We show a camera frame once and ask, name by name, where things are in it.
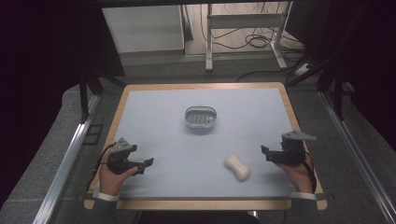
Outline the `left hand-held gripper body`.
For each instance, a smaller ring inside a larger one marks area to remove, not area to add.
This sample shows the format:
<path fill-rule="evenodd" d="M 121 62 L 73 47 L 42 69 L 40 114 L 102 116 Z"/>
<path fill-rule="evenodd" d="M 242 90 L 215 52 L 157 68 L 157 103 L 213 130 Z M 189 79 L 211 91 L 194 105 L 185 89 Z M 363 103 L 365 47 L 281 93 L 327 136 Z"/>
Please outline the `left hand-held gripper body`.
<path fill-rule="evenodd" d="M 136 150 L 137 145 L 131 145 L 123 137 L 120 138 L 112 147 L 108 157 L 108 169 L 112 173 L 120 175 L 131 168 L 142 167 L 141 163 L 128 160 L 130 153 L 135 152 Z"/>

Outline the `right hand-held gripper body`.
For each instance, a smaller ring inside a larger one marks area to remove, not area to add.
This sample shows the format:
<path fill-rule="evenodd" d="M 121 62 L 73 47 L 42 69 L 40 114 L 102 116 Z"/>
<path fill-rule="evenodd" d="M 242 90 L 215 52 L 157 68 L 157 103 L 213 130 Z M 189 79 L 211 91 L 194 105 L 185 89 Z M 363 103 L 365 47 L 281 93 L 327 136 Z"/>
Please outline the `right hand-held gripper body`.
<path fill-rule="evenodd" d="M 280 151 L 271 151 L 269 155 L 274 156 L 275 163 L 287 165 L 299 165 L 305 161 L 305 140 L 316 140 L 315 136 L 299 131 L 290 131 L 281 134 L 282 146 Z"/>

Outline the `person's left hand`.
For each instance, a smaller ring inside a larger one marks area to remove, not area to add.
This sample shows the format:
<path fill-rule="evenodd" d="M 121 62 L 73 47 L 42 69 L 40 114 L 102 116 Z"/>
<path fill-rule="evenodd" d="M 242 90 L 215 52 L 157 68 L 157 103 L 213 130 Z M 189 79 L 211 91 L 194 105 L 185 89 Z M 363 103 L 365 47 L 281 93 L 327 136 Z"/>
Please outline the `person's left hand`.
<path fill-rule="evenodd" d="M 100 182 L 100 189 L 101 193 L 110 196 L 117 196 L 120 192 L 120 188 L 123 182 L 130 176 L 135 175 L 138 171 L 137 167 L 131 168 L 126 172 L 117 175 L 112 173 L 107 167 L 107 160 L 110 153 L 107 152 L 102 160 L 102 164 L 99 170 L 99 182 Z"/>

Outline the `person's right hand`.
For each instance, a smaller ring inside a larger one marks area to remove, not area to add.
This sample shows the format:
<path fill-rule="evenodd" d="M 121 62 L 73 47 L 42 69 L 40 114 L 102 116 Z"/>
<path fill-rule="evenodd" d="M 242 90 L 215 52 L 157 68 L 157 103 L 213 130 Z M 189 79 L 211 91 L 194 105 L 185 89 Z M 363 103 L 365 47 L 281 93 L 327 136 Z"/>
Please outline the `person's right hand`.
<path fill-rule="evenodd" d="M 290 182 L 294 185 L 297 192 L 314 192 L 313 182 L 310 178 L 310 174 L 303 164 L 298 166 L 289 166 L 286 164 L 277 163 L 276 166 L 280 167 L 287 174 Z"/>

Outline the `white soap bar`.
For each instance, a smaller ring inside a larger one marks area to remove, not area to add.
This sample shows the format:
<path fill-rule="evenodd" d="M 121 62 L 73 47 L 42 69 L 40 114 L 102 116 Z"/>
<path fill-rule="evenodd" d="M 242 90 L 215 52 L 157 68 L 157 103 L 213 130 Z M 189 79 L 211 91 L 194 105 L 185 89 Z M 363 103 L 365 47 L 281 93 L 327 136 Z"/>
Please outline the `white soap bar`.
<path fill-rule="evenodd" d="M 250 175 L 250 169 L 234 154 L 229 155 L 224 164 L 234 172 L 240 181 L 245 181 Z"/>

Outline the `white soap dish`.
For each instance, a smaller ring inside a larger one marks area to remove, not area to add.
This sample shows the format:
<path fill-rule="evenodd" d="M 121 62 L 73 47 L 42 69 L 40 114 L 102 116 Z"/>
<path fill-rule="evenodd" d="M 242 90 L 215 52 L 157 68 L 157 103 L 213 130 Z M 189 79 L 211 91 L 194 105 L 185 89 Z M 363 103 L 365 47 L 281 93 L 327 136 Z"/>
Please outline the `white soap dish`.
<path fill-rule="evenodd" d="M 217 111 L 211 106 L 190 106 L 185 112 L 185 121 L 190 128 L 210 129 L 217 121 Z"/>

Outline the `black metal stand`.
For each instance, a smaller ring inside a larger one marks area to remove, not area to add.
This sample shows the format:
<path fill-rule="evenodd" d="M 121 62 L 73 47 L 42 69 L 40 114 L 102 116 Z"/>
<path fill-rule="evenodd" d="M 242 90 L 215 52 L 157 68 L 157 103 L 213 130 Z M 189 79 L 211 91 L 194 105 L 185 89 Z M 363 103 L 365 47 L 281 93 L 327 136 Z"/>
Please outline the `black metal stand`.
<path fill-rule="evenodd" d="M 104 87 L 102 86 L 99 80 L 100 77 L 106 79 L 107 81 L 115 84 L 118 87 L 125 88 L 127 86 L 127 84 L 122 82 L 121 80 L 99 71 L 94 71 L 80 75 L 79 84 L 78 84 L 80 90 L 80 105 L 81 105 L 80 123 L 85 123 L 90 115 L 88 91 L 91 91 L 91 93 L 94 96 L 100 96 L 104 91 Z"/>
<path fill-rule="evenodd" d="M 286 86 L 293 87 L 303 80 L 312 77 L 313 75 L 321 73 L 316 87 L 318 91 L 326 91 L 330 88 L 331 84 L 334 84 L 333 87 L 333 111 L 335 115 L 340 119 L 343 120 L 344 116 L 342 113 L 342 96 L 343 96 L 343 79 L 341 73 L 338 71 L 337 60 L 334 56 L 329 57 L 325 61 L 314 65 L 313 67 L 309 68 L 306 72 L 302 73 L 301 75 L 297 76 L 294 79 L 287 80 Z"/>

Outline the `white power strip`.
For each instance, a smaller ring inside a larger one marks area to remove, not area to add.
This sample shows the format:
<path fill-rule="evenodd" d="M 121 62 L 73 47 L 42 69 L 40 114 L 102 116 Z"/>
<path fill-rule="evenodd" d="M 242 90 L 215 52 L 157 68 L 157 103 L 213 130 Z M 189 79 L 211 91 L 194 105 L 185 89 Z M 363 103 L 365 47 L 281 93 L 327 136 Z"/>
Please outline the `white power strip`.
<path fill-rule="evenodd" d="M 306 73 L 310 68 L 312 67 L 312 65 L 310 63 L 304 63 L 303 65 L 301 65 L 296 71 L 295 71 L 295 75 L 297 77 L 303 75 L 304 73 Z"/>

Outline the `black curtain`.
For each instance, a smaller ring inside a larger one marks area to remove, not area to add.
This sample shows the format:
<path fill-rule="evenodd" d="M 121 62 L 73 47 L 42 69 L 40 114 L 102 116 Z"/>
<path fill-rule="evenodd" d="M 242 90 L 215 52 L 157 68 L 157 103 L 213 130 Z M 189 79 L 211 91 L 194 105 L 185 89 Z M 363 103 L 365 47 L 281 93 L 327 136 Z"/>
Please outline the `black curtain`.
<path fill-rule="evenodd" d="M 101 8 L 78 0 L 0 0 L 0 208 L 40 148 L 64 92 L 122 73 Z"/>
<path fill-rule="evenodd" d="M 396 150 L 396 0 L 295 0 L 286 31 L 314 62 L 335 57 L 353 104 Z"/>

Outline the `white cabinet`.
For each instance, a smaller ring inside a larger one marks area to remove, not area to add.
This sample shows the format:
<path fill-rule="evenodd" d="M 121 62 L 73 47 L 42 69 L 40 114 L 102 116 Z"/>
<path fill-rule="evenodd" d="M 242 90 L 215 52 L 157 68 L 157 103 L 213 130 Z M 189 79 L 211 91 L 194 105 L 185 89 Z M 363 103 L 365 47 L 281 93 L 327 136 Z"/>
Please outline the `white cabinet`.
<path fill-rule="evenodd" d="M 184 49 L 180 6 L 103 8 L 118 53 Z"/>

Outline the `black floor bracket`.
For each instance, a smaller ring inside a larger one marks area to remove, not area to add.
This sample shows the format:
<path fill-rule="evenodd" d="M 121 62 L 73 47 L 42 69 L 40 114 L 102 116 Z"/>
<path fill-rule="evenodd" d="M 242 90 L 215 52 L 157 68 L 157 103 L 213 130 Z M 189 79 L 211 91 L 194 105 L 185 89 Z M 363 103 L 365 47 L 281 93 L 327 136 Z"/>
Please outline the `black floor bracket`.
<path fill-rule="evenodd" d="M 83 144 L 88 146 L 97 145 L 100 140 L 103 127 L 103 124 L 91 125 L 86 132 Z"/>

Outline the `aluminium rail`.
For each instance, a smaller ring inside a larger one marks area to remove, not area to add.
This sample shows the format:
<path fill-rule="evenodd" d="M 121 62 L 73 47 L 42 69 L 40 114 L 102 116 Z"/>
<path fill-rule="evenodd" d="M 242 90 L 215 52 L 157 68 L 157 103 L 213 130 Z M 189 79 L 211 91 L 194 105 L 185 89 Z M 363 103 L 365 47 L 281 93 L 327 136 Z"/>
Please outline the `aluminium rail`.
<path fill-rule="evenodd" d="M 56 207 L 56 204 L 63 191 L 64 185 L 74 165 L 75 159 L 79 153 L 79 150 L 83 144 L 85 135 L 92 123 L 92 118 L 95 113 L 95 109 L 100 101 L 101 97 L 93 95 L 88 103 L 88 117 L 83 123 L 77 126 L 74 132 L 73 138 L 64 154 L 63 160 L 49 186 L 49 190 L 37 211 L 35 219 L 32 224 L 48 224 L 50 217 Z"/>
<path fill-rule="evenodd" d="M 346 144 L 346 148 L 348 149 L 353 161 L 356 163 L 361 176 L 363 177 L 368 189 L 374 196 L 375 201 L 378 204 L 378 207 L 385 217 L 387 223 L 396 224 L 396 205 L 389 197 L 385 187 L 375 176 L 375 172 L 373 171 L 369 162 L 364 158 L 361 148 L 355 141 L 352 133 L 347 127 L 347 124 L 336 114 L 335 110 L 333 109 L 331 97 L 328 93 L 322 91 L 320 91 L 318 95 L 326 105 L 328 113 L 330 114 L 336 128 L 338 129 L 342 139 Z"/>

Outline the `white metal desk frame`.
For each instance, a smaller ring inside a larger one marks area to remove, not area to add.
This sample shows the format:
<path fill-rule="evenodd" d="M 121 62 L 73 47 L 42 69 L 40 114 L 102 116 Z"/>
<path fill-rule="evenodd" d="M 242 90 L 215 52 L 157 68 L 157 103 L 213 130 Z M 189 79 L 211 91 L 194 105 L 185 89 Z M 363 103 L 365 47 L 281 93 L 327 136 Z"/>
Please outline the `white metal desk frame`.
<path fill-rule="evenodd" d="M 213 44 L 212 31 L 224 29 L 254 29 L 273 28 L 275 37 L 269 42 L 280 69 L 287 64 L 280 52 L 280 39 L 284 32 L 290 12 L 291 1 L 288 1 L 281 12 L 276 13 L 250 13 L 250 14 L 214 14 L 213 5 L 206 5 L 206 48 L 205 70 L 213 70 Z"/>

